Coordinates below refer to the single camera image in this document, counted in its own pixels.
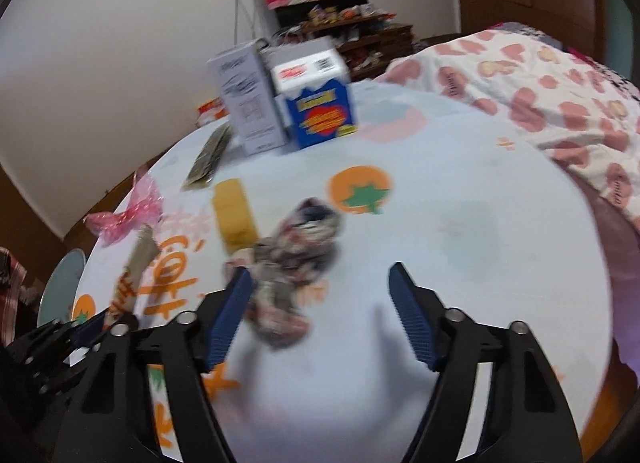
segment yellow sponge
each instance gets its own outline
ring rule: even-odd
[[[238,178],[218,183],[211,204],[226,253],[252,247],[258,241],[249,201]]]

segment orange pumpkin print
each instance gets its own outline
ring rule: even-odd
[[[380,214],[380,207],[388,201],[391,188],[391,178],[385,171],[358,165],[332,177],[327,192],[332,204],[343,212]]]
[[[95,302],[91,295],[81,295],[76,302],[71,320],[79,319],[80,323],[88,321],[95,315]]]

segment light blue chair seat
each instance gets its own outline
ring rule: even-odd
[[[71,311],[78,283],[84,270],[86,258],[80,249],[71,250],[53,270],[42,294],[38,311],[38,326],[60,319],[71,320]]]

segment red checkered cloth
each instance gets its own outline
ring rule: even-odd
[[[26,274],[11,252],[0,248],[0,342],[4,346],[14,341],[18,296]]]

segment white box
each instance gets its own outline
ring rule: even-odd
[[[207,65],[245,152],[255,154],[283,145],[286,135],[256,43],[220,53]]]
[[[349,69],[330,39],[279,46],[263,54],[300,148],[357,129],[347,89]]]

